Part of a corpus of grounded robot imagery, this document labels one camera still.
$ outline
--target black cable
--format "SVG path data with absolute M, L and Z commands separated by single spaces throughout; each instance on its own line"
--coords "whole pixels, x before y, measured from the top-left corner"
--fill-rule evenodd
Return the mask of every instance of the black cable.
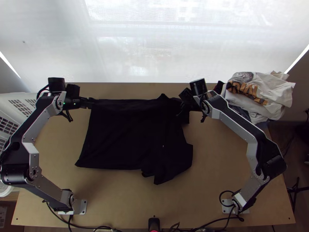
M 66 115 L 67 115 L 68 118 L 69 118 L 69 122 L 73 122 L 73 118 L 72 118 L 72 116 L 71 116 L 69 110 L 66 110 L 65 112 L 66 112 Z
M 305 110 L 305 113 L 307 114 L 307 120 L 306 120 L 306 123 L 308 123 L 308 119 L 309 119 L 309 109 Z
M 235 208 L 235 206 L 233 206 L 232 208 L 231 208 L 231 211 L 230 211 L 230 213 L 229 213 L 229 216 L 228 216 L 228 220 L 226 221 L 226 224 L 225 224 L 225 226 L 222 228 L 222 229 L 220 229 L 220 230 L 216 230 L 216 231 L 222 231 L 222 230 L 225 230 L 225 228 L 228 226 L 228 224 L 229 224 L 229 220 L 231 219 L 231 215 L 232 215 L 232 212 L 233 212 L 233 209 Z
M 44 90 L 48 90 L 46 89 L 49 85 L 46 85 L 45 87 L 43 87 L 42 89 L 40 89 L 38 92 L 37 92 L 37 95 L 36 95 L 36 99 L 38 99 L 40 97 L 40 94 L 41 92 L 43 92 Z
M 76 227 L 76 228 L 79 228 L 79 229 L 86 229 L 86 230 L 98 230 L 98 229 L 106 229 L 106 230 L 114 230 L 116 232 L 122 232 L 121 230 L 118 230 L 118 229 L 112 229 L 111 227 L 109 226 L 98 226 L 98 227 L 85 227 L 85 226 L 80 226 L 80 225 L 75 225 L 75 224 L 72 224 L 71 223 L 71 220 L 69 218 L 69 221 L 67 222 L 66 220 L 62 219 L 61 217 L 59 217 L 58 215 L 56 215 L 56 213 L 52 210 L 52 208 L 48 205 L 47 201 L 43 200 L 42 202 L 46 202 L 46 205 L 47 207 L 49 208 L 50 212 L 52 212 L 52 214 L 57 217 L 60 221 L 64 222 L 65 224 L 67 224 L 69 226 L 69 229 L 71 226 L 73 227 Z
M 225 204 L 222 203 L 221 197 L 222 197 L 222 195 L 223 195 L 224 193 L 231 193 L 231 194 L 233 195 L 234 192 L 233 192 L 233 191 L 230 191 L 230 190 L 226 190 L 226 191 L 223 191 L 222 193 L 220 193 L 220 195 L 219 195 L 219 201 L 220 201 L 221 205 L 223 205 L 223 206 L 225 206 L 225 207 L 232 207 L 234 204 L 225 205 Z
M 206 96 L 207 96 L 207 93 L 204 93 L 200 97 L 200 108 L 201 108 L 202 114 L 203 114 L 203 117 L 202 117 L 202 119 L 200 121 L 201 123 L 203 123 L 205 121 L 205 118 L 207 117 L 207 114 L 209 114 L 209 111 L 210 111 L 209 106 L 208 106 L 207 103 L 205 103 L 205 105 L 207 106 L 207 114 L 204 113 L 204 110 L 206 110 L 206 109 L 205 109 L 204 106 L 202 106 L 202 103 L 204 103 L 204 101 L 206 100 Z
M 69 231 L 70 231 L 70 232 L 72 232 L 72 230 L 71 230 L 71 225 L 70 225 L 70 224 L 71 224 L 72 218 L 73 218 L 73 215 L 70 215 L 70 216 L 69 216 L 69 221 L 68 221 L 68 228 L 69 228 Z

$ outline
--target pile of clothes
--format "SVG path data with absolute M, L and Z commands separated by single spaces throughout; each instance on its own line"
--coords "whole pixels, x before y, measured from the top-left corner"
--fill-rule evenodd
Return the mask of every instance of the pile of clothes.
M 292 106 L 295 83 L 286 81 L 288 74 L 237 72 L 225 84 L 218 82 L 214 91 L 222 95 L 230 108 L 253 124 L 278 120 L 285 107 Z

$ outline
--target black cloth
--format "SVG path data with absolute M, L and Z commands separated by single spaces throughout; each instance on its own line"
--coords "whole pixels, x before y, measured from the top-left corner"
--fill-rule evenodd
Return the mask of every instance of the black cloth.
M 141 169 L 161 184 L 187 170 L 193 146 L 186 142 L 181 101 L 162 94 L 153 100 L 94 100 L 78 167 Z

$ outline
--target white backdrop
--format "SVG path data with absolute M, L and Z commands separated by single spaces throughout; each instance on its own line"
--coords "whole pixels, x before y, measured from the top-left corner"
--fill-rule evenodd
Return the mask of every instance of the white backdrop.
M 226 81 L 284 72 L 306 0 L 0 0 L 0 51 L 32 91 L 67 82 Z

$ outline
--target tabletop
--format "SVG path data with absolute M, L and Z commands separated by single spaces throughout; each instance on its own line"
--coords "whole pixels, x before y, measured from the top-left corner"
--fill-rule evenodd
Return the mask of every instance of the tabletop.
M 161 93 L 177 97 L 188 84 L 76 83 L 80 96 L 97 99 L 153 99 Z M 118 229 L 144 229 L 148 219 L 159 217 L 162 228 L 180 222 L 181 228 L 199 227 L 226 217 L 219 194 L 237 191 L 250 177 L 247 143 L 219 120 L 190 112 L 190 124 L 183 127 L 193 145 L 193 163 L 187 171 L 161 185 L 140 170 L 99 170 L 76 167 L 90 116 L 89 109 L 70 111 L 74 121 L 52 117 L 36 140 L 42 173 L 60 188 L 71 189 L 87 199 L 85 215 L 75 215 L 82 226 L 108 225 Z M 257 226 L 295 223 L 283 176 L 272 180 L 243 215 L 244 222 L 231 220 L 229 226 Z M 220 221 L 215 227 L 224 226 Z M 22 189 L 12 224 L 66 227 L 42 203 L 42 199 Z

